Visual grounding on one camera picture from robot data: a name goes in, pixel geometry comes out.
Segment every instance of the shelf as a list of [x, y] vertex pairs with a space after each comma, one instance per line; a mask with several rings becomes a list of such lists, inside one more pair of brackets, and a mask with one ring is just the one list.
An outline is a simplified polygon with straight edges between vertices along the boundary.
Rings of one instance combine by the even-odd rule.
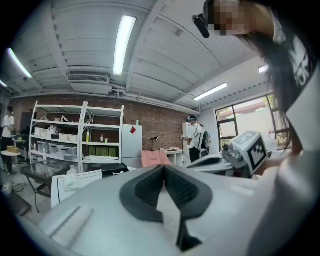
[[33, 119], [32, 122], [51, 124], [51, 125], [59, 125], [59, 126], [69, 126], [69, 127], [78, 127], [79, 126], [78, 122], [57, 122], [57, 121], [46, 121], [46, 120], [36, 120], [36, 119]]
[[121, 109], [103, 108], [103, 107], [87, 107], [86, 110], [95, 116], [120, 118]]
[[101, 165], [101, 164], [119, 164], [119, 158], [118, 157], [112, 157], [112, 159], [106, 159], [106, 160], [91, 160], [91, 159], [84, 159], [82, 160], [82, 163], [84, 164], [96, 164], [96, 165]]
[[119, 147], [119, 143], [82, 142], [82, 145]]
[[94, 123], [89, 123], [89, 124], [84, 124], [84, 128], [91, 128], [93, 130], [120, 130], [119, 125], [107, 125], [107, 124], [94, 124]]
[[46, 140], [46, 141], [51, 141], [51, 142], [60, 142], [60, 143], [66, 143], [66, 144], [77, 144], [78, 143], [77, 141], [40, 137], [40, 136], [36, 136], [36, 135], [31, 135], [31, 137], [36, 138], [36, 139], [40, 139], [40, 140]]
[[36, 105], [36, 108], [40, 108], [47, 113], [60, 113], [60, 114], [81, 114], [83, 106], [73, 105]]
[[[42, 156], [42, 157], [44, 156], [44, 154], [43, 154], [43, 153], [40, 153], [38, 150], [30, 150], [30, 153], [35, 154], [35, 155], [38, 155], [38, 156]], [[75, 159], [72, 160], [72, 161], [69, 161], [69, 160], [61, 159], [61, 158], [59, 158], [59, 157], [57, 157], [57, 156], [55, 156], [55, 155], [51, 155], [51, 154], [46, 154], [46, 157], [47, 157], [47, 158], [56, 159], [56, 160], [60, 160], [60, 161], [78, 163], [78, 159], [77, 159], [77, 158], [75, 158]]]

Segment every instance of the bottle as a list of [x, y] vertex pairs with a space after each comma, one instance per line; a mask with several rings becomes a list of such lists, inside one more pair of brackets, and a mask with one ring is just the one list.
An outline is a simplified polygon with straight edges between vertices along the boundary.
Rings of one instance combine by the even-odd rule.
[[47, 163], [47, 153], [45, 149], [43, 149], [43, 162]]

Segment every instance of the red sticker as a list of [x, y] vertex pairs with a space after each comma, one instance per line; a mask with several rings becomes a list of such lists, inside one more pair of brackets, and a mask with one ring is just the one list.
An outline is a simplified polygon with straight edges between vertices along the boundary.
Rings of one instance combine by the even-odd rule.
[[131, 128], [131, 131], [130, 131], [130, 132], [131, 132], [132, 134], [134, 134], [134, 133], [135, 133], [135, 131], [136, 131], [136, 128], [134, 128], [134, 127], [132, 126], [132, 128]]

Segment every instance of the white shirt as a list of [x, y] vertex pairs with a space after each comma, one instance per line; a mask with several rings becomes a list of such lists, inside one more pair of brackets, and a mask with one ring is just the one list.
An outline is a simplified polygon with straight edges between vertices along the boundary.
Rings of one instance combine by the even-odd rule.
[[[15, 118], [13, 116], [8, 116], [6, 115], [3, 119], [3, 124], [2, 126], [5, 127], [5, 126], [13, 126], [15, 124]], [[5, 138], [11, 138], [11, 131], [9, 130], [8, 127], [5, 127], [3, 129], [3, 132], [2, 132], [2, 137], [5, 137]]]
[[192, 139], [190, 145], [188, 145], [188, 149], [192, 148], [199, 148], [199, 143], [200, 143], [200, 137], [203, 133], [203, 129], [200, 126], [200, 124], [196, 123], [194, 125], [190, 125], [189, 131], [188, 131], [188, 138]]

